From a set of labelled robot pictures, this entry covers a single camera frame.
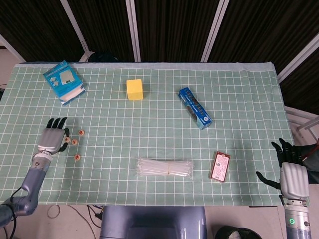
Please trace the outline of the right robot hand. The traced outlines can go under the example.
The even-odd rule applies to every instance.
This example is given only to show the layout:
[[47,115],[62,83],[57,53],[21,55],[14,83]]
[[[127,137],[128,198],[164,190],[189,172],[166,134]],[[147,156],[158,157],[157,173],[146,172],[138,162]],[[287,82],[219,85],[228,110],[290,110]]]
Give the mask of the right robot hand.
[[303,165],[301,151],[289,142],[279,139],[280,144],[272,142],[280,167],[280,181],[266,179],[259,171],[257,177],[264,184],[281,191],[286,199],[306,200],[309,197],[309,180]]

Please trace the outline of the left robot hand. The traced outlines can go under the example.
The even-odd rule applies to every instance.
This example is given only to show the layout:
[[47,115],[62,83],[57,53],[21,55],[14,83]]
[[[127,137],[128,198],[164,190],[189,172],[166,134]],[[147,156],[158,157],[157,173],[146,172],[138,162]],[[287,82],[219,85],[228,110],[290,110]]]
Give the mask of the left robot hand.
[[67,127],[64,127],[66,120],[67,117],[51,118],[48,121],[38,143],[38,151],[46,151],[54,155],[58,152],[63,152],[67,148],[68,142],[65,141],[65,137],[69,137],[70,132]]

